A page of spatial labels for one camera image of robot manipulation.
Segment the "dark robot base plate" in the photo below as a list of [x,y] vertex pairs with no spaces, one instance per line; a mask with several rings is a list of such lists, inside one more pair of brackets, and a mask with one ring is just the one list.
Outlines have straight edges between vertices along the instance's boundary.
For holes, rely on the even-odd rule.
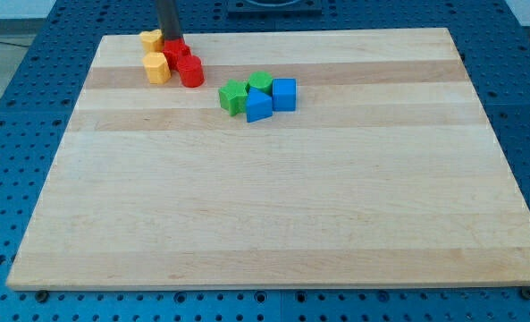
[[292,14],[321,13],[322,0],[229,0],[227,13],[229,16],[245,16],[249,14]]

